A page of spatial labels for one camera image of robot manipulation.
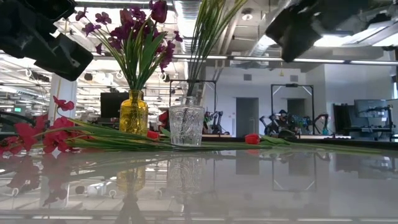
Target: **door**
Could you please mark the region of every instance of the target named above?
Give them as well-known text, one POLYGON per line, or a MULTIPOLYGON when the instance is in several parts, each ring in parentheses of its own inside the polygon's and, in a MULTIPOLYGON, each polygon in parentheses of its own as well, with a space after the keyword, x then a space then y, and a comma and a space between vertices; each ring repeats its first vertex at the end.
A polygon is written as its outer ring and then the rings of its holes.
POLYGON ((236 137, 259 132, 259 98, 236 99, 236 137))
POLYGON ((305 114, 305 99, 288 99, 287 112, 297 116, 304 117, 305 114))

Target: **yellow glass vase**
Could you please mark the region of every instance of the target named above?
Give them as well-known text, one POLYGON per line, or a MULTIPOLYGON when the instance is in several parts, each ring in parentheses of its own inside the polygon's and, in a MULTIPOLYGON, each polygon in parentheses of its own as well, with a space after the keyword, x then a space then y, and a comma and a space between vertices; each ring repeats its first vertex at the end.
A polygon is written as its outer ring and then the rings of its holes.
POLYGON ((140 90, 130 90, 130 98, 120 106, 119 130, 147 136, 148 105, 142 100, 140 90))

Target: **reflective table surface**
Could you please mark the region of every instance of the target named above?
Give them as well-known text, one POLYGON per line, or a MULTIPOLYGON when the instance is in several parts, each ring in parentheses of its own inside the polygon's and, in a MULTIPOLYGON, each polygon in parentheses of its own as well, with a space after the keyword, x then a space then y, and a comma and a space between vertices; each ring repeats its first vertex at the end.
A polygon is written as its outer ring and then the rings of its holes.
POLYGON ((0 161, 0 223, 398 222, 393 152, 31 154, 0 161))

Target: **clear glass vase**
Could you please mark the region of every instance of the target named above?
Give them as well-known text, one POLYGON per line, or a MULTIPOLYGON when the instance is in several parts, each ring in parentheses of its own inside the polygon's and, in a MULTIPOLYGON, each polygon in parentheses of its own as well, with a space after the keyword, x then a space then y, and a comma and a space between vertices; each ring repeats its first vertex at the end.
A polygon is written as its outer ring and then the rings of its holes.
POLYGON ((205 109, 197 106, 193 96, 181 98, 181 105, 169 109, 172 144, 200 146, 205 109))
POLYGON ((120 106, 119 130, 147 136, 148 105, 141 100, 143 92, 130 90, 130 98, 123 101, 120 106))

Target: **white column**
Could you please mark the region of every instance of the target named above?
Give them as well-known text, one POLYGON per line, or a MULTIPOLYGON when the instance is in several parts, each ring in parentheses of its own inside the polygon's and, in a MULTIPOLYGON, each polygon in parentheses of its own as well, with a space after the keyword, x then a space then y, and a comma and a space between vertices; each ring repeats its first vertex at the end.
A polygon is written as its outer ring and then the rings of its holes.
POLYGON ((54 103, 53 96, 56 96, 59 100, 72 101, 75 104, 75 108, 71 111, 58 110, 60 114, 68 118, 74 118, 76 113, 77 103, 77 82, 70 82, 60 76, 53 74, 51 79, 51 90, 50 90, 50 107, 49 107, 49 120, 51 124, 60 117, 55 111, 56 105, 54 103))

